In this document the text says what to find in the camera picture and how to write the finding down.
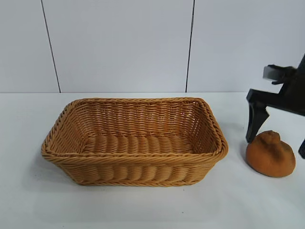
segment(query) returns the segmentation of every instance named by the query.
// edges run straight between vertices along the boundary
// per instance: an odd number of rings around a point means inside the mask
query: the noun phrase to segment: white wall
[[[58,92],[40,0],[0,1],[0,93]]]
[[[304,22],[304,0],[196,0],[188,92],[276,91],[263,68],[297,67]]]
[[[62,92],[184,92],[192,0],[44,0]]]
[[[184,92],[192,0],[43,0],[62,92]],[[196,0],[188,92],[277,91],[305,0]],[[0,1],[0,93],[58,92],[40,0]]]

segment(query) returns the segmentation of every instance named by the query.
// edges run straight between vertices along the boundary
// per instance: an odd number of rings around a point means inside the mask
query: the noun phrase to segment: rectangular basket
[[[42,144],[42,156],[82,185],[191,185],[227,152],[200,98],[76,100]]]

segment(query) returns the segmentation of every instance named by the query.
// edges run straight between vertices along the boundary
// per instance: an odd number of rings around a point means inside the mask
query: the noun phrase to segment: white tabletop
[[[184,187],[84,187],[45,161],[41,144],[64,106],[88,97],[201,97],[229,144],[199,183]],[[260,131],[274,130],[294,150],[292,175],[270,178],[244,161],[246,93],[0,94],[0,227],[3,229],[305,227],[305,118],[268,109]]]

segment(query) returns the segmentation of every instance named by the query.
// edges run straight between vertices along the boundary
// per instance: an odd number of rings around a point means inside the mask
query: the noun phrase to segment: bread roll
[[[246,161],[257,172],[270,177],[285,177],[295,168],[292,148],[272,130],[262,132],[248,145]]]

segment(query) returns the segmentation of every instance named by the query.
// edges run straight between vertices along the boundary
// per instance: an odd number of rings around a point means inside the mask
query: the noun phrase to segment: basket bottom
[[[97,182],[97,183],[81,183],[80,185],[84,186],[138,186],[138,187],[171,187],[171,186],[186,186],[186,185],[193,185],[198,183],[200,180],[193,181],[193,182]]]
[[[59,166],[80,185],[183,186],[201,181],[214,164],[206,165],[82,165]]]
[[[83,154],[95,153],[191,153],[192,145],[187,137],[169,135],[92,135],[86,141]]]

